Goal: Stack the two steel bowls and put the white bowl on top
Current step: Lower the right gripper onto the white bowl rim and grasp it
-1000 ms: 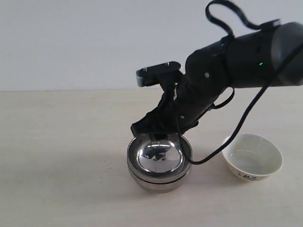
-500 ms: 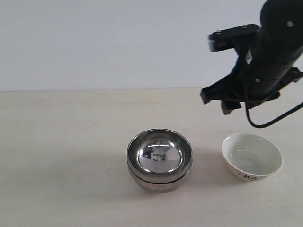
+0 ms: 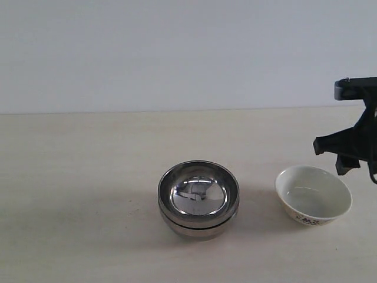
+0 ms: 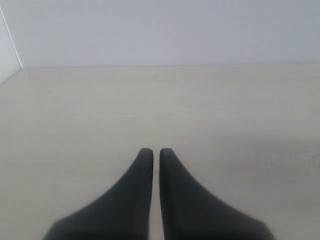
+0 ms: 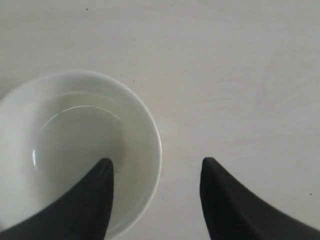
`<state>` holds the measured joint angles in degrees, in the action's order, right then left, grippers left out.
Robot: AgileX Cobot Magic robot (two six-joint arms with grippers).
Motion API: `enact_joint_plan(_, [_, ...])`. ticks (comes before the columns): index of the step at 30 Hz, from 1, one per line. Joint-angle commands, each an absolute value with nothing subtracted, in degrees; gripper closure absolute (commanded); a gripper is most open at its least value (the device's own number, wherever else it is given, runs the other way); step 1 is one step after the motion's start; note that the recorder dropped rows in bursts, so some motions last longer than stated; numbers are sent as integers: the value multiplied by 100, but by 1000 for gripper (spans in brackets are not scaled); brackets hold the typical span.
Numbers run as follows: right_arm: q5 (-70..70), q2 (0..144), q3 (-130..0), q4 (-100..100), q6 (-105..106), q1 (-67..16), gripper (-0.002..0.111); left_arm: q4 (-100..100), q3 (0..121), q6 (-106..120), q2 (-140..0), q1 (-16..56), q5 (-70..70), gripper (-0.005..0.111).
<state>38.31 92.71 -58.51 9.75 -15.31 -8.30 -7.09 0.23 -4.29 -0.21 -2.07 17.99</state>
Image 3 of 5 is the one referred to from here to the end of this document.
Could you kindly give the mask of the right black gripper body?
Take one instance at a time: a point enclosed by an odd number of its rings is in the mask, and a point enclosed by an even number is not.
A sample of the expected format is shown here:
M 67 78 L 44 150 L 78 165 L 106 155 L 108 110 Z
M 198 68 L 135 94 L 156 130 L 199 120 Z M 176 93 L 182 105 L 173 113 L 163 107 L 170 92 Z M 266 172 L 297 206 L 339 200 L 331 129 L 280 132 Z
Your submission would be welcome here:
M 376 161 L 376 99 L 357 97 L 363 101 L 365 109 L 353 127 L 353 162 Z

